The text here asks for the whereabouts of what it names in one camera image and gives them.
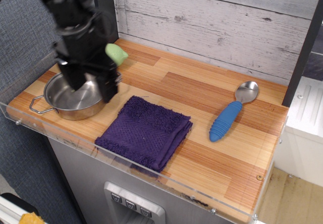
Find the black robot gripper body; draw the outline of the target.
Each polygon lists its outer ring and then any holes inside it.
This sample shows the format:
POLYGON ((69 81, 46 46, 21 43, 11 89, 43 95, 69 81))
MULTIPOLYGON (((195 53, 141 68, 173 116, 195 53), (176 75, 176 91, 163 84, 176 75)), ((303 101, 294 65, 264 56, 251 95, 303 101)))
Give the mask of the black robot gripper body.
POLYGON ((115 75, 117 65, 105 53, 112 42, 113 25, 102 12, 55 12, 56 32, 63 39, 55 45, 64 75, 115 75))

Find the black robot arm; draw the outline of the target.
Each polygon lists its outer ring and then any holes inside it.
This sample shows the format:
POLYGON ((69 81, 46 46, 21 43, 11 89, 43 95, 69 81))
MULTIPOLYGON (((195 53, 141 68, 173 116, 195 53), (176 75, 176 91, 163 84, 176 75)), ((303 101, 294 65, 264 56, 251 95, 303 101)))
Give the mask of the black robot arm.
POLYGON ((117 40, 115 17, 94 6, 94 0, 42 0, 56 23, 62 41, 54 43, 56 63, 68 84, 78 90, 85 75, 95 77, 108 103, 118 92, 117 64, 105 48, 117 40))

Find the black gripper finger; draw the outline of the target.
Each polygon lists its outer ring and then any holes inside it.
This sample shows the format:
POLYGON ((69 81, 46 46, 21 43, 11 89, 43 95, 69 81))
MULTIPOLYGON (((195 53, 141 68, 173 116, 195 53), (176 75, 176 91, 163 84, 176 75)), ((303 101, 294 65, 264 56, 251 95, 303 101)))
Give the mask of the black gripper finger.
POLYGON ((84 71, 78 65, 66 61, 59 61, 58 66, 63 77, 73 90, 77 91, 85 84, 86 78, 84 71))
POLYGON ((117 68, 95 73, 98 89, 105 103, 110 102, 110 100, 118 93, 118 76, 117 68))

